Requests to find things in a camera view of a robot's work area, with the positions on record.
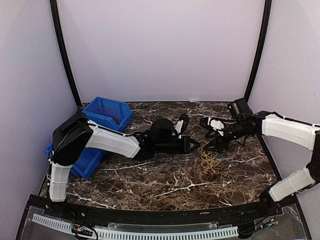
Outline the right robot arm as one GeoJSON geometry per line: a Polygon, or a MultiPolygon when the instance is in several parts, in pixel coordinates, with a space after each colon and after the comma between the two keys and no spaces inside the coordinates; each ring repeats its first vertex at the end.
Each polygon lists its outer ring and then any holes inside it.
{"type": "Polygon", "coordinates": [[[305,123],[276,112],[258,113],[236,117],[231,124],[221,119],[205,117],[200,126],[207,129],[211,141],[206,151],[223,151],[232,141],[249,136],[266,140],[276,166],[283,177],[261,194],[255,205],[255,213],[266,217],[275,208],[275,203],[288,196],[310,189],[320,182],[320,127],[305,123]]]}

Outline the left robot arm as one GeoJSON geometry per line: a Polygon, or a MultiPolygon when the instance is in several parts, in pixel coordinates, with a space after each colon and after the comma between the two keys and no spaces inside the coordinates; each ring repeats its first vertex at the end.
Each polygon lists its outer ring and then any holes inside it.
{"type": "Polygon", "coordinates": [[[160,118],[150,129],[125,134],[99,125],[89,120],[85,113],[77,112],[52,134],[48,189],[51,210],[60,218],[67,218],[71,213],[70,206],[64,202],[69,175],[84,149],[99,149],[137,161],[149,160],[158,154],[189,154],[198,149],[200,143],[183,134],[188,124],[188,115],[182,114],[176,123],[160,118]]]}

